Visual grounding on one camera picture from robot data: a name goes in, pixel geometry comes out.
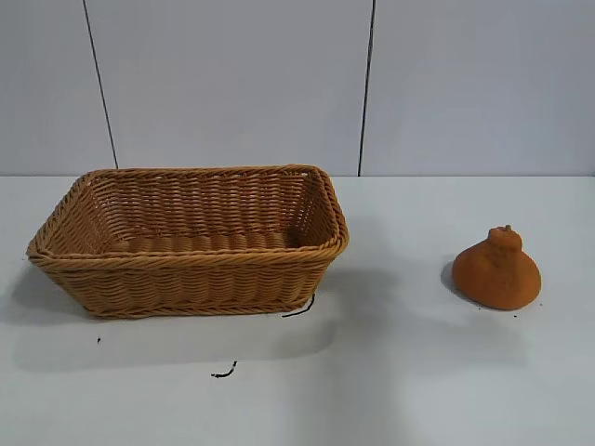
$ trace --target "basket rim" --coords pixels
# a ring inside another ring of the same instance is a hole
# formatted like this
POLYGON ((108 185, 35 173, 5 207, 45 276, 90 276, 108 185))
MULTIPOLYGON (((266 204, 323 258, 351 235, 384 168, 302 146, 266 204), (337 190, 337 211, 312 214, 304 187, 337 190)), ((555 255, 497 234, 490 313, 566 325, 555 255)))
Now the basket rim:
POLYGON ((234 263, 276 264, 295 261, 320 262, 332 261, 345 250, 349 242, 349 233, 345 217, 333 188, 330 176, 317 166, 306 164, 288 164, 271 166, 238 166, 238 167, 206 167, 206 168, 127 168, 127 169, 100 169, 88 172, 79 177, 67 194, 58 203, 54 212, 37 231, 27 248, 27 256, 39 266, 60 267, 61 269, 102 269, 102 268, 138 268, 146 262, 147 266, 156 263, 164 267, 187 265, 219 265, 234 263), (88 181, 98 177, 121 177, 151 175, 179 177, 188 174, 191 176, 216 177, 219 174, 227 175, 259 175, 278 172, 304 173, 319 177, 321 182, 320 192, 324 195, 328 215, 335 226, 334 235, 320 245, 300 246, 298 248, 249 248, 226 249, 208 251, 178 251, 178 252, 104 252, 100 254, 68 253, 57 254, 48 249, 46 245, 51 240, 59 227, 60 220, 68 212, 80 193, 88 185, 88 181))

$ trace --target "rectangular basket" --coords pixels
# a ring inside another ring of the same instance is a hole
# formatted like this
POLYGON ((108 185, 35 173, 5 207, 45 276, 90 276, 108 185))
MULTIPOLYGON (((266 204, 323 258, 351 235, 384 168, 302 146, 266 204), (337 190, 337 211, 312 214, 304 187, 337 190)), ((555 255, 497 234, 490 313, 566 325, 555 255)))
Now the rectangular basket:
POLYGON ((303 306, 348 240, 316 167, 100 170, 27 255, 95 316, 249 314, 303 306))

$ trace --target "white tabletop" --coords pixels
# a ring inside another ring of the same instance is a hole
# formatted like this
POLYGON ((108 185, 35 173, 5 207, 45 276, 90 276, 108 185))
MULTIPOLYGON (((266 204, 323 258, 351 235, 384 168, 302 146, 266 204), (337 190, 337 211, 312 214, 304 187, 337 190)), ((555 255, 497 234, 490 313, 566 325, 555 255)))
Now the white tabletop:
POLYGON ((142 321, 26 260, 72 181, 0 178, 0 444, 595 444, 595 178, 336 178, 351 243, 310 311, 142 321), (543 276, 514 312, 449 289, 505 224, 543 276))

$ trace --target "woven basket wall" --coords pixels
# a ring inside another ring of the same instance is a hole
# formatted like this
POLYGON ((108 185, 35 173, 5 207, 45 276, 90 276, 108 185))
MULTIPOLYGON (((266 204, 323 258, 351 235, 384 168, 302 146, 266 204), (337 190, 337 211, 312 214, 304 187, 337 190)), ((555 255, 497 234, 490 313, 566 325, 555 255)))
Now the woven basket wall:
POLYGON ((248 314, 303 306, 348 239, 316 167, 102 170, 27 254, 96 316, 248 314))

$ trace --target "white wall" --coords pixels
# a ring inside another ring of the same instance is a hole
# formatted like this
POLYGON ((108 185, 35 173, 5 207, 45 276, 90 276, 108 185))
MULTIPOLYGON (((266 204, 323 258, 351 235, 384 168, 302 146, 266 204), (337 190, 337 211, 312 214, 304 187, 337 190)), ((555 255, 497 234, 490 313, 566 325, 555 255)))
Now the white wall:
POLYGON ((0 2, 0 175, 113 167, 80 0, 0 2))
POLYGON ((88 0, 120 166, 357 173, 370 3, 88 0))
POLYGON ((364 175, 595 173, 595 2, 377 0, 364 175))

